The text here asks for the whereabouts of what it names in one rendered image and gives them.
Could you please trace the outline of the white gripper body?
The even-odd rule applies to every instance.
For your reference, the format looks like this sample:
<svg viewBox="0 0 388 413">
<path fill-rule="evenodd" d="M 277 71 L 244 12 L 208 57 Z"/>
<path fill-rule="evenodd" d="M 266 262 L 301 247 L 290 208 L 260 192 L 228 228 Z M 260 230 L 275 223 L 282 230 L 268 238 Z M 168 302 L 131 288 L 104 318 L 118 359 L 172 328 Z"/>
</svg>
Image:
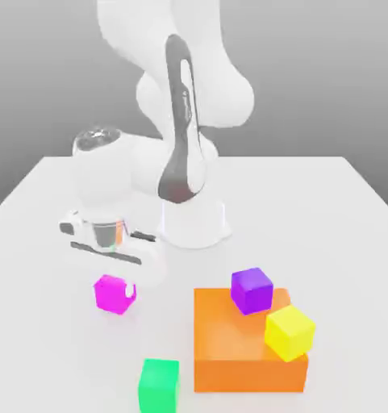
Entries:
<svg viewBox="0 0 388 413">
<path fill-rule="evenodd" d="M 71 241 L 70 247 L 80 252 L 84 263 L 139 287 L 157 286 L 167 273 L 159 242 L 126 238 L 119 246 L 101 248 Z"/>
</svg>

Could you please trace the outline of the small magenta cube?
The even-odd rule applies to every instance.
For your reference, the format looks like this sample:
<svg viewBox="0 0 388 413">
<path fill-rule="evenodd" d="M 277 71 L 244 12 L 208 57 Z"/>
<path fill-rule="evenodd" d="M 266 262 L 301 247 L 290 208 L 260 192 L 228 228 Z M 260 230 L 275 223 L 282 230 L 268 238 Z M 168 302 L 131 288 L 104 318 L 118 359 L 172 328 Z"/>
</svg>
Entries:
<svg viewBox="0 0 388 413">
<path fill-rule="evenodd" d="M 129 306 L 136 300 L 136 295 L 132 298 L 125 296 L 126 282 L 119 277 L 111 275 L 101 276 L 94 284 L 94 295 L 97 308 L 123 315 Z"/>
</svg>

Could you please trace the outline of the small green cube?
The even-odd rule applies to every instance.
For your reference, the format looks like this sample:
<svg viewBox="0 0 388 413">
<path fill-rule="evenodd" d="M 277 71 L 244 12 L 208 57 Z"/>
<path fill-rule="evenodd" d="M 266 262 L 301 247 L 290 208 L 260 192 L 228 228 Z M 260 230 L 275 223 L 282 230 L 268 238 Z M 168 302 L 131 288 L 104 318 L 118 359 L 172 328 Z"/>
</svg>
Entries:
<svg viewBox="0 0 388 413">
<path fill-rule="evenodd" d="M 140 413 L 177 413 L 179 387 L 179 361 L 145 359 L 138 384 Z"/>
</svg>

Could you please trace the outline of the small purple cube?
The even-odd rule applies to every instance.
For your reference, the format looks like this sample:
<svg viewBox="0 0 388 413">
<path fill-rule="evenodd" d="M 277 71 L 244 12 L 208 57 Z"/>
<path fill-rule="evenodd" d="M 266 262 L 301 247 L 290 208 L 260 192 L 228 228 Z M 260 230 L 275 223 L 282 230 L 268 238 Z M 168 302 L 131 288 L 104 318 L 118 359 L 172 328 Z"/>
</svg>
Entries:
<svg viewBox="0 0 388 413">
<path fill-rule="evenodd" d="M 251 315 L 271 308 L 273 283 L 258 267 L 232 274 L 231 298 L 243 315 Z"/>
</svg>

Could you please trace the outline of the small yellow cube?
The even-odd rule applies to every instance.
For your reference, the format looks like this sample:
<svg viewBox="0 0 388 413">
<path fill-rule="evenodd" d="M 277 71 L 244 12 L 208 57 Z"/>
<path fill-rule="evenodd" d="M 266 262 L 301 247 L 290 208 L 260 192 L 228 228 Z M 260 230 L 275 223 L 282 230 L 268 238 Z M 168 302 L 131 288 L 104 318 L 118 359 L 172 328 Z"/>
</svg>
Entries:
<svg viewBox="0 0 388 413">
<path fill-rule="evenodd" d="M 267 315 L 265 344 L 284 362 L 291 362 L 311 350 L 315 322 L 294 305 Z"/>
</svg>

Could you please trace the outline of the large orange box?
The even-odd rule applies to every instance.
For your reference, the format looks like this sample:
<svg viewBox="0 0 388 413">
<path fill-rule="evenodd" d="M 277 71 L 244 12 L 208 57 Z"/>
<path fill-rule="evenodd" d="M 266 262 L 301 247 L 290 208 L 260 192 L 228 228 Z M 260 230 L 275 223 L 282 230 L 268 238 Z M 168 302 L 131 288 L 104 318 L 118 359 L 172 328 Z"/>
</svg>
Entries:
<svg viewBox="0 0 388 413">
<path fill-rule="evenodd" d="M 194 392 L 304 391 L 308 356 L 284 362 L 267 347 L 268 314 L 243 315 L 228 288 L 194 289 Z"/>
</svg>

